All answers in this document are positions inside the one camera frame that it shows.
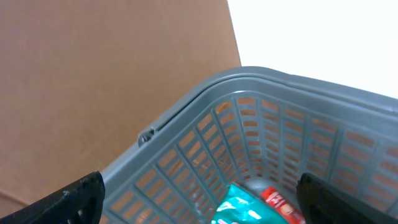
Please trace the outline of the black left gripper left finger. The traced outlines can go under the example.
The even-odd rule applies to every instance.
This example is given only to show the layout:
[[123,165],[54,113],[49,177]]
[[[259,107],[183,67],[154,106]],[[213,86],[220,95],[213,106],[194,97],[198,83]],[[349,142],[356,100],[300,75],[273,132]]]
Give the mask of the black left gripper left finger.
[[39,201],[1,218],[1,224],[98,224],[105,187],[100,172],[92,172]]

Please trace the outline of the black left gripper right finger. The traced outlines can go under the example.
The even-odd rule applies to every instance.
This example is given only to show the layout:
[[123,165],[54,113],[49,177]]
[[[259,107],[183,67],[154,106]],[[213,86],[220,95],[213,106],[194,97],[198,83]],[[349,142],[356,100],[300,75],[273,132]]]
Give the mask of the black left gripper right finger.
[[339,191],[311,173],[302,174],[296,198],[307,223],[388,224],[389,216]]

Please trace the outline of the green grip gloves package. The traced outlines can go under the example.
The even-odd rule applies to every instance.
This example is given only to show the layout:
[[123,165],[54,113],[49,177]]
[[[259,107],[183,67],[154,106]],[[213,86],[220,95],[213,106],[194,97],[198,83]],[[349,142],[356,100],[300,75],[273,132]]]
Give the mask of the green grip gloves package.
[[237,184],[231,184],[210,223],[287,224],[287,221],[247,190]]

